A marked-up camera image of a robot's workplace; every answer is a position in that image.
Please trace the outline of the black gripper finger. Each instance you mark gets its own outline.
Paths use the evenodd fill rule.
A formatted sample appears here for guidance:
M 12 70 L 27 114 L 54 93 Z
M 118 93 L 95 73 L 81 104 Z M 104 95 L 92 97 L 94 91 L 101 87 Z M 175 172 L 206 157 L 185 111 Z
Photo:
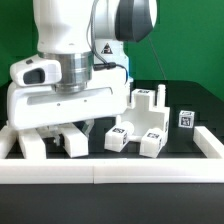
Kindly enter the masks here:
M 64 137 L 57 126 L 49 126 L 48 127 L 51 136 L 54 138 L 54 143 L 57 146 L 64 145 Z
M 95 121 L 93 119 L 85 120 L 82 127 L 82 132 L 86 137 L 90 135 L 92 128 L 94 127 Z

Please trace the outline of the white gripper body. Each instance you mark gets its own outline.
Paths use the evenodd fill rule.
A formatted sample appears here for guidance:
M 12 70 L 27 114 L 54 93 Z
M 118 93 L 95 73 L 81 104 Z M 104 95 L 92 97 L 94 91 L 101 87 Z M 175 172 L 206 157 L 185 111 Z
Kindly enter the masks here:
M 8 123 L 15 130 L 59 125 L 122 114 L 127 108 L 124 69 L 95 71 L 87 88 L 61 94 L 52 86 L 18 87 L 7 93 Z

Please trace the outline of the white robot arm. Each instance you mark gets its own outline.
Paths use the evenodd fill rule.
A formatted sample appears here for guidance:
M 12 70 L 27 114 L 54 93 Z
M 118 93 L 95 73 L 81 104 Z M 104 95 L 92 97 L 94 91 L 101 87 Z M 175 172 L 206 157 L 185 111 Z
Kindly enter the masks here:
M 127 70 L 103 58 L 108 40 L 139 42 L 156 0 L 33 0 L 37 54 L 10 67 L 8 124 L 15 130 L 114 117 L 127 108 Z

